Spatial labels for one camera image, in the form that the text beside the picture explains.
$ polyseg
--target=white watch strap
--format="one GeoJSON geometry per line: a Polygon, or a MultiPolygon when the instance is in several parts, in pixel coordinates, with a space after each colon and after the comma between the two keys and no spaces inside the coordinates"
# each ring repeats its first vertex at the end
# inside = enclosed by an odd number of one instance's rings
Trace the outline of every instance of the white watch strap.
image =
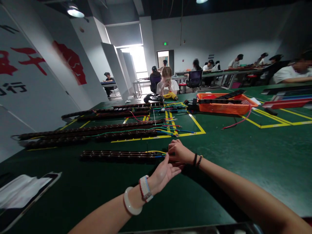
{"type": "Polygon", "coordinates": [[[149,176],[145,175],[142,178],[140,178],[140,181],[139,181],[140,189],[142,193],[142,199],[145,202],[149,202],[153,198],[152,192],[150,191],[150,188],[149,188],[149,184],[147,183],[148,177],[149,176]]]}
{"type": "Polygon", "coordinates": [[[133,189],[133,187],[128,187],[127,189],[126,189],[126,191],[124,192],[124,196],[123,196],[123,201],[124,201],[124,204],[126,205],[126,208],[127,208],[127,210],[131,213],[131,214],[133,214],[133,215],[139,215],[140,213],[141,213],[141,211],[142,211],[142,207],[141,208],[138,208],[138,209],[135,209],[135,208],[133,208],[132,206],[131,206],[131,203],[130,203],[130,201],[129,201],[129,197],[128,197],[128,193],[129,193],[129,191],[131,190],[131,189],[133,189]]]}

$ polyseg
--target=lamp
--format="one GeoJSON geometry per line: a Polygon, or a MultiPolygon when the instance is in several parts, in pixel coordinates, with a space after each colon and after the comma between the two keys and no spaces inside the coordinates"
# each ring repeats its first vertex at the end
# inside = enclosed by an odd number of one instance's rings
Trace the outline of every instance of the lamp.
{"type": "Polygon", "coordinates": [[[208,0],[196,0],[196,3],[198,4],[201,4],[201,3],[204,3],[204,2],[207,2],[208,0]]]}
{"type": "Polygon", "coordinates": [[[77,18],[83,18],[85,16],[85,14],[79,11],[78,7],[73,3],[68,4],[67,13],[77,18]]]}

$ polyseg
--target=orange basket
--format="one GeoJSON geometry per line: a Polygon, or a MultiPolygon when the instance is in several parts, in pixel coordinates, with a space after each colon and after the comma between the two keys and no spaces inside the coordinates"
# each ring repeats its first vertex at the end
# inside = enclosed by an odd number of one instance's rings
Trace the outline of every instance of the orange basket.
{"type": "MultiPolygon", "coordinates": [[[[209,99],[209,96],[215,96],[220,97],[223,95],[226,95],[227,93],[212,93],[212,94],[205,94],[205,93],[199,93],[197,94],[197,99],[209,99]]],[[[248,97],[246,97],[243,94],[239,94],[235,96],[233,99],[239,99],[242,100],[242,104],[218,104],[218,103],[212,103],[212,104],[199,104],[199,110],[201,112],[212,112],[212,113],[223,113],[223,114],[236,114],[236,115],[245,115],[248,111],[250,111],[250,108],[257,107],[258,105],[250,100],[248,97]]]]}

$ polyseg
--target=green workbench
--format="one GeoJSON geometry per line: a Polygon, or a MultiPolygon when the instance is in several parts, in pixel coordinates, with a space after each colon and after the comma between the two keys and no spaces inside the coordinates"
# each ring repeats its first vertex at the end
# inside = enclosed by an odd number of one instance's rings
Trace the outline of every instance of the green workbench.
{"type": "MultiPolygon", "coordinates": [[[[271,96],[260,94],[268,87],[246,88],[245,94],[259,101],[268,101],[271,96]]],[[[178,97],[184,101],[195,98],[195,94],[178,97]]],[[[133,100],[127,104],[140,101],[133,100]]],[[[95,108],[123,104],[123,101],[112,101],[100,103],[95,108]]],[[[262,113],[262,107],[258,109],[259,112],[252,111],[248,121],[225,130],[221,128],[242,118],[194,114],[206,134],[184,136],[180,140],[193,152],[256,183],[301,217],[312,216],[312,112],[305,108],[277,110],[279,119],[275,119],[262,113]]],[[[198,126],[188,114],[176,117],[176,124],[182,125],[183,129],[198,131],[198,126]]],[[[123,121],[89,122],[86,126],[123,121]]],[[[73,121],[66,129],[84,124],[73,121]]],[[[94,209],[123,193],[128,186],[137,184],[140,177],[152,173],[155,168],[155,165],[147,164],[81,162],[79,155],[83,150],[165,151],[172,139],[90,142],[47,150],[23,150],[15,154],[0,164],[1,174],[11,172],[15,177],[21,174],[40,177],[53,171],[62,172],[62,176],[7,233],[67,233],[94,209]]],[[[231,224],[246,220],[247,216],[210,178],[189,168],[170,181],[121,231],[231,224]]]]}

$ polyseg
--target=white paper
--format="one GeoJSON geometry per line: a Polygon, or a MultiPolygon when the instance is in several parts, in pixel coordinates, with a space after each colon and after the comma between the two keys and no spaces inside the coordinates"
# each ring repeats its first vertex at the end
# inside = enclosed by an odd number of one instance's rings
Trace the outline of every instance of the white paper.
{"type": "Polygon", "coordinates": [[[250,100],[252,100],[253,102],[255,102],[256,104],[258,104],[258,106],[261,106],[262,103],[259,102],[256,98],[252,97],[250,100]]]}
{"type": "Polygon", "coordinates": [[[21,175],[0,189],[0,209],[23,208],[51,178],[21,175]]]}

